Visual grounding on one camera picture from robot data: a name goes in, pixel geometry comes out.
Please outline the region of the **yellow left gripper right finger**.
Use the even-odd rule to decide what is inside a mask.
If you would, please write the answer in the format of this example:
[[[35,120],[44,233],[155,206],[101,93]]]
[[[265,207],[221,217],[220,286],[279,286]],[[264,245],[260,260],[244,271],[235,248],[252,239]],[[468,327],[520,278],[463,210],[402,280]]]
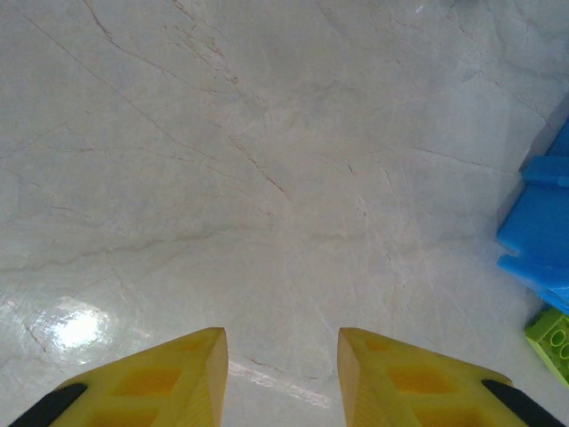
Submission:
[[[505,375],[361,328],[337,370],[347,427],[566,427]]]

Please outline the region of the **blue plastic bin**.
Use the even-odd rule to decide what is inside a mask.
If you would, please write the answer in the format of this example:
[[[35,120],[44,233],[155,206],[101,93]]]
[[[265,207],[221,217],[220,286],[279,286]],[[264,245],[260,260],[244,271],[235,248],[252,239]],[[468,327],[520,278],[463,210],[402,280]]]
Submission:
[[[525,184],[496,237],[497,265],[569,315],[569,118],[549,150],[522,170]]]

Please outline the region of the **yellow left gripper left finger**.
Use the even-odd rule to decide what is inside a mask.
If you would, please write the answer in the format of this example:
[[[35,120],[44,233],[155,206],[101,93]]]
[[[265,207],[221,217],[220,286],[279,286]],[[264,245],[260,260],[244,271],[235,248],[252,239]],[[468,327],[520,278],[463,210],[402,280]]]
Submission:
[[[227,379],[208,327],[70,378],[8,427],[221,427]]]

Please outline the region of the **green lego brick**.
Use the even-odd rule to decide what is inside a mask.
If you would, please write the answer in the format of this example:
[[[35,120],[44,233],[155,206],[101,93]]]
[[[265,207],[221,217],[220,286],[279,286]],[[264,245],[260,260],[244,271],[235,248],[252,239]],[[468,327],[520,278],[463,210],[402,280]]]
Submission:
[[[549,371],[569,388],[569,316],[547,307],[526,325],[525,338]]]

